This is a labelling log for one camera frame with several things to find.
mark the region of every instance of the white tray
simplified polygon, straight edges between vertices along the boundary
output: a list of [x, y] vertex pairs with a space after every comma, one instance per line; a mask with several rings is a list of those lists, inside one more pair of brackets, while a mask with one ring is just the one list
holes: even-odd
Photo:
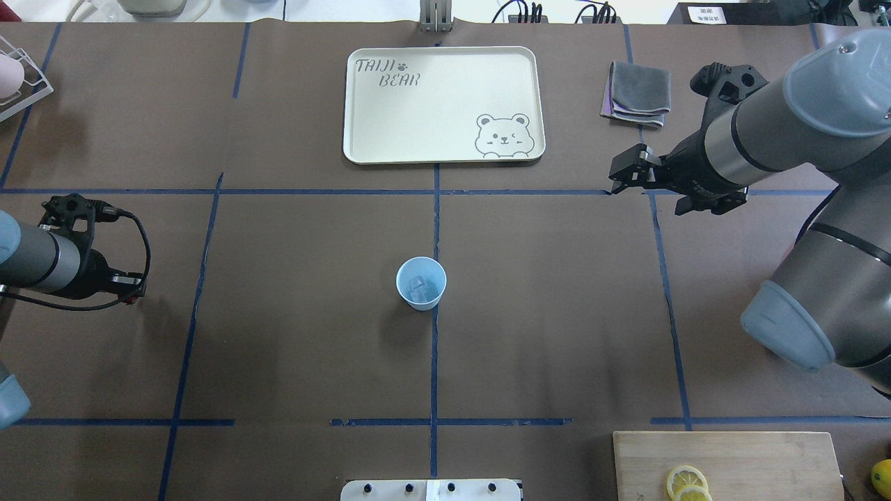
[[353, 52], [343, 153], [359, 164], [541, 157], [535, 55], [526, 47]]

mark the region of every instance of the white device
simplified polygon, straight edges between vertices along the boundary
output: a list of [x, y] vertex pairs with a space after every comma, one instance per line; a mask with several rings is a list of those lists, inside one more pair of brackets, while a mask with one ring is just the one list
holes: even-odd
[[167, 17], [183, 12], [186, 0], [118, 0], [127, 13], [134, 16]]

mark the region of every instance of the table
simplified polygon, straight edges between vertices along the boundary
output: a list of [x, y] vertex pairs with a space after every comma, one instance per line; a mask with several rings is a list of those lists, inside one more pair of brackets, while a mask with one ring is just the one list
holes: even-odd
[[[337, 499], [347, 480], [437, 476], [610, 499], [615, 430], [829, 431], [857, 499], [875, 498], [891, 403], [840, 367], [799, 371], [738, 321], [832, 183], [798, 168], [719, 218], [607, 192], [614, 154], [699, 126], [699, 67], [775, 79], [843, 29], [416, 26], [0, 26], [56, 87], [0, 123], [0, 206], [36, 222], [53, 194], [100, 198], [153, 250], [134, 307], [15, 306], [0, 359], [33, 407], [0, 433], [4, 498]], [[347, 56], [431, 45], [536, 54], [540, 161], [343, 157]], [[612, 61], [673, 72], [664, 129], [598, 115]], [[95, 246], [141, 269], [129, 225]], [[393, 285], [417, 255], [449, 274], [432, 312]]]

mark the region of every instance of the white label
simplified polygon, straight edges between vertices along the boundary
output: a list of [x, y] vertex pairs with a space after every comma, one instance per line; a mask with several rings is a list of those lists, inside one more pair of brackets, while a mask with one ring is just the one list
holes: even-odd
[[723, 9], [710, 5], [708, 7], [687, 7], [690, 13], [690, 21], [696, 24], [727, 24], [723, 16]]

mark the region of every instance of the blue cup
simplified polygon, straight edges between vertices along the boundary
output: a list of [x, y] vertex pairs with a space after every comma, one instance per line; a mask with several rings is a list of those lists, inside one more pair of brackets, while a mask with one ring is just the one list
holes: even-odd
[[412, 308], [433, 309], [446, 291], [446, 272], [435, 259], [407, 260], [396, 272], [396, 289]]

